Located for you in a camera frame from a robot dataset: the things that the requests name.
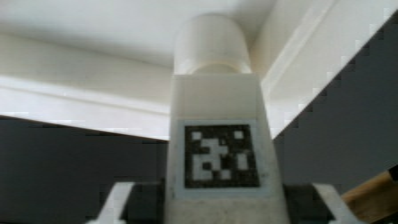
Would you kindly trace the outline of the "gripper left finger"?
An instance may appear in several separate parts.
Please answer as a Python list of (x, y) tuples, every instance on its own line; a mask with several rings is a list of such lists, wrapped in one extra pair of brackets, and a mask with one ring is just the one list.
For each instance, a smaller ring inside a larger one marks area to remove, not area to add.
[(115, 182), (87, 224), (161, 224), (163, 182)]

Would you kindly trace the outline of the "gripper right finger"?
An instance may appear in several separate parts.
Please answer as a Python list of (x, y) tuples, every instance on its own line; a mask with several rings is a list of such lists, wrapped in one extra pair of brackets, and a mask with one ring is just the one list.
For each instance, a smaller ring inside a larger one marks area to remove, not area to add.
[(284, 196), (291, 224), (368, 224), (355, 217), (330, 184), (286, 185)]

